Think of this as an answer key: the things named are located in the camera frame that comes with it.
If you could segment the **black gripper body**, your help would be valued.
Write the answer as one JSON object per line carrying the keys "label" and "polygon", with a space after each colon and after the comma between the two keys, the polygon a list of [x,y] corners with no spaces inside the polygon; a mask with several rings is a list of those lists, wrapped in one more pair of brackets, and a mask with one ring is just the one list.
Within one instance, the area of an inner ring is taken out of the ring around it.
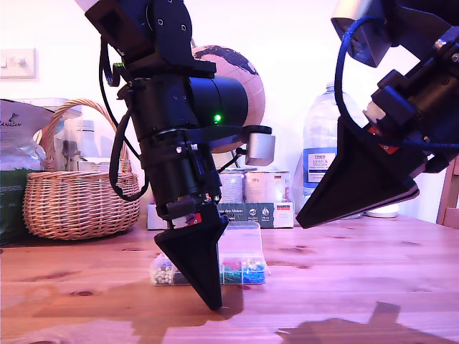
{"label": "black gripper body", "polygon": [[163,130],[143,138],[140,148],[156,211],[169,228],[202,204],[219,203],[222,184],[202,129]]}

